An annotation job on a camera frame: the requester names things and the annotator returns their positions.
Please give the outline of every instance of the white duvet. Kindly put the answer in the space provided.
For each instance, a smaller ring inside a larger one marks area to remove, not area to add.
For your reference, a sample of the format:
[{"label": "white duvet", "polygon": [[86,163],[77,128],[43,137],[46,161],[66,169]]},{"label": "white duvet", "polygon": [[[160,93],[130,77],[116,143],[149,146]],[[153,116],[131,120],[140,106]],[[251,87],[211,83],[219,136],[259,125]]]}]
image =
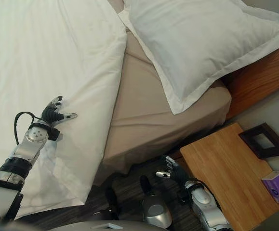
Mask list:
[{"label": "white duvet", "polygon": [[[13,120],[63,95],[57,126],[26,179],[18,215],[82,205],[103,157],[126,45],[107,0],[0,0],[0,166],[16,146]],[[22,140],[30,124],[18,121]]]}]

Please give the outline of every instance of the white pillow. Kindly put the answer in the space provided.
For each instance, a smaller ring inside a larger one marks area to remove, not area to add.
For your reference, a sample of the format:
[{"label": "white pillow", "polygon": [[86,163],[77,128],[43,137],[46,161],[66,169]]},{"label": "white pillow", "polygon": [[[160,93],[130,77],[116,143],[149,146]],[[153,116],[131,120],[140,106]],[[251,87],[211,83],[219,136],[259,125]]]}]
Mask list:
[{"label": "white pillow", "polygon": [[245,13],[240,0],[124,1],[119,16],[153,62],[173,114],[279,48],[279,24]]}]

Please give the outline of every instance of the beige mattress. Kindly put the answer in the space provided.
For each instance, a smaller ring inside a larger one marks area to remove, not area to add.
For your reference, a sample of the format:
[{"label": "beige mattress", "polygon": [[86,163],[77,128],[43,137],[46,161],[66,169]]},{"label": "beige mattress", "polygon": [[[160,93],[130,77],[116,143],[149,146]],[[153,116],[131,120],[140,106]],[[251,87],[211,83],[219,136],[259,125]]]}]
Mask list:
[{"label": "beige mattress", "polygon": [[[122,0],[109,2],[117,12],[122,10]],[[153,64],[132,33],[127,35],[120,89],[94,181],[97,185],[112,173],[126,174],[132,164],[166,153],[190,134],[222,124],[231,102],[227,88],[217,81],[194,105],[174,116]]]}]

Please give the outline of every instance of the dark brown frame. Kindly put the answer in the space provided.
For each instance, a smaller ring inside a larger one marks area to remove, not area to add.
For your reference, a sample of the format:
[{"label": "dark brown frame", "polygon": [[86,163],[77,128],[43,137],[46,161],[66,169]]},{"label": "dark brown frame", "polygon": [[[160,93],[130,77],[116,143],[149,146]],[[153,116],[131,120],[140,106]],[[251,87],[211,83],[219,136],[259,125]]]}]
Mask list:
[{"label": "dark brown frame", "polygon": [[[271,143],[273,143],[274,147],[263,148],[259,143],[257,143],[253,137],[259,134],[264,134],[271,141]],[[239,136],[259,159],[279,156],[279,136],[267,123],[263,123],[246,130],[240,133]]]}]

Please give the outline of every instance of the wooden tabletop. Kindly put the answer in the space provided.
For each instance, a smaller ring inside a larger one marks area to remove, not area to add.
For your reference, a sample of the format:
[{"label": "wooden tabletop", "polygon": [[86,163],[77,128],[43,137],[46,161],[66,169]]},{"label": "wooden tabletop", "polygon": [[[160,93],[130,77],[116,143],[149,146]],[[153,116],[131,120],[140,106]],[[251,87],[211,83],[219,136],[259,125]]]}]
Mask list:
[{"label": "wooden tabletop", "polygon": [[272,172],[238,136],[232,124],[180,149],[193,175],[216,196],[235,231],[248,231],[279,211],[261,178]]}]

